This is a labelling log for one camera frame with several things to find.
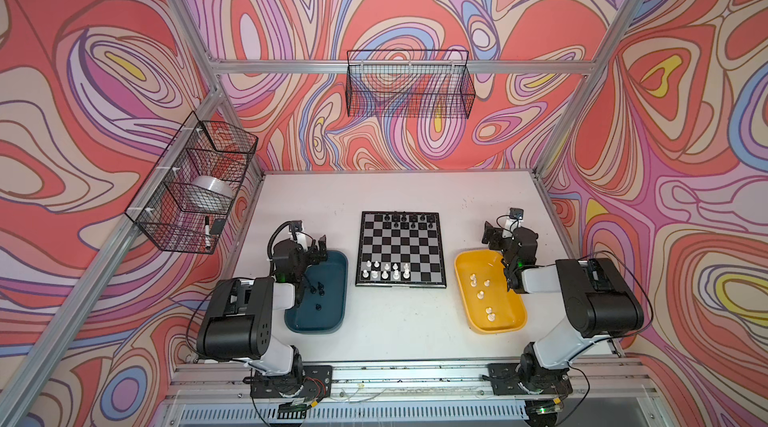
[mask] metal grille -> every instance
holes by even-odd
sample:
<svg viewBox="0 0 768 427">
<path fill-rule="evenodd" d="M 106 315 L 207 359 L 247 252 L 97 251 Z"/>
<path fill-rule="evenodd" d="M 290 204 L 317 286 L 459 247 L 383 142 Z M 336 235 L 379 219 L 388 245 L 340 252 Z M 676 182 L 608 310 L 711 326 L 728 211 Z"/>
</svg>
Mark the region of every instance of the metal grille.
<svg viewBox="0 0 768 427">
<path fill-rule="evenodd" d="M 269 423 L 296 423 L 282 419 L 277 404 L 256 404 L 259 413 Z M 429 402 L 366 402 L 320 403 L 307 412 L 303 423 L 363 423 L 363 422 L 430 422 L 447 420 L 525 420 L 525 401 L 429 401 Z M 186 405 L 180 416 L 180 425 L 238 424 L 260 422 L 249 404 Z"/>
<path fill-rule="evenodd" d="M 347 51 L 347 115 L 469 118 L 475 86 L 468 56 L 458 49 Z"/>
<path fill-rule="evenodd" d="M 213 253 L 258 139 L 226 122 L 197 122 L 194 130 L 158 189 L 132 220 L 158 249 Z M 222 181 L 232 196 L 197 185 L 200 176 Z"/>
</svg>

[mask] yellow tray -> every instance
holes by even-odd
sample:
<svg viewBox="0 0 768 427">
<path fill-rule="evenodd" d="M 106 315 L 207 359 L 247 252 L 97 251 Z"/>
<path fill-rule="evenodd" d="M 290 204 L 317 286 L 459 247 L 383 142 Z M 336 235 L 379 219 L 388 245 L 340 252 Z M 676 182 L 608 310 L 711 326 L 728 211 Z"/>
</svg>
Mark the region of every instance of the yellow tray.
<svg viewBox="0 0 768 427">
<path fill-rule="evenodd" d="M 500 253 L 488 249 L 469 250 L 456 257 L 455 265 L 458 289 L 472 330 L 477 333 L 502 333 L 521 329 L 525 325 L 528 315 L 523 300 L 512 290 L 507 292 Z M 477 277 L 477 287 L 470 284 L 472 274 Z M 485 280 L 490 280 L 491 285 L 485 287 Z M 480 290 L 485 294 L 482 299 L 478 299 Z M 488 307 L 496 314 L 493 322 L 488 320 L 485 312 Z"/>
</svg>

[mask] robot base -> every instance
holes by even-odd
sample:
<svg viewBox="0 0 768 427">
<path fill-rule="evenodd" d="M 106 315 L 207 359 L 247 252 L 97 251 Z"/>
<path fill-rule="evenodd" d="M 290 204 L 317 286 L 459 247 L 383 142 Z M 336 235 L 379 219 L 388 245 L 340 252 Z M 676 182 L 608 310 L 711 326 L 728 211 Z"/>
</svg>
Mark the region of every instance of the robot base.
<svg viewBox="0 0 768 427">
<path fill-rule="evenodd" d="M 257 375 L 243 379 L 250 384 L 250 396 L 253 399 L 304 398 L 315 399 L 331 394 L 333 368 L 331 365 L 303 365 L 299 352 L 293 350 L 293 367 L 285 375 Z M 319 380 L 324 390 L 312 379 Z"/>
</svg>

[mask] chessboard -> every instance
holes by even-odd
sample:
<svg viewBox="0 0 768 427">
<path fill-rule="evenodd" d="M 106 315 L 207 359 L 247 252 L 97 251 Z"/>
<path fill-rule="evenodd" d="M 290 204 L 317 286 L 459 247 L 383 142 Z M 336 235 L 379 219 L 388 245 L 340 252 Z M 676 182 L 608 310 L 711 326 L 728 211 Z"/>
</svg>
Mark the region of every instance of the chessboard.
<svg viewBox="0 0 768 427">
<path fill-rule="evenodd" d="M 355 285 L 446 288 L 437 212 L 363 212 Z"/>
</svg>

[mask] blue tray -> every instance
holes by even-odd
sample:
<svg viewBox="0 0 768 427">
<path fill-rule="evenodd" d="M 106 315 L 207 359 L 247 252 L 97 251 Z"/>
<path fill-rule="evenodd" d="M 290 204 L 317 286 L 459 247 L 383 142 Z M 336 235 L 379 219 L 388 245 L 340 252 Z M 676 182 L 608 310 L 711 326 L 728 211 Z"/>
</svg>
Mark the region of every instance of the blue tray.
<svg viewBox="0 0 768 427">
<path fill-rule="evenodd" d="M 313 286 L 322 283 L 326 295 L 304 290 L 304 300 L 298 307 L 286 310 L 286 326 L 296 333 L 331 333 L 344 320 L 346 303 L 346 256 L 338 250 L 328 251 L 328 260 L 306 270 Z"/>
</svg>

